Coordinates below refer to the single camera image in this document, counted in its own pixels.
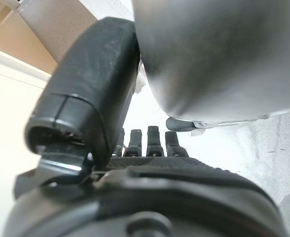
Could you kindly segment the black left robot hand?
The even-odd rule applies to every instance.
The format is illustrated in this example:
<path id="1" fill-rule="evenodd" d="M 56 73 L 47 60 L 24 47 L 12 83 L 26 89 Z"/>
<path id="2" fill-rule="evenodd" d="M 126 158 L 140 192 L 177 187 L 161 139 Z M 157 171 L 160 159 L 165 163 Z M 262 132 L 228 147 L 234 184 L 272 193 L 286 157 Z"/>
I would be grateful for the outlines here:
<path id="1" fill-rule="evenodd" d="M 285 237 L 272 199 L 235 173 L 190 158 L 175 132 L 123 123 L 140 53 L 134 24 L 108 17 L 72 45 L 25 127 L 37 167 L 16 177 L 5 237 Z"/>

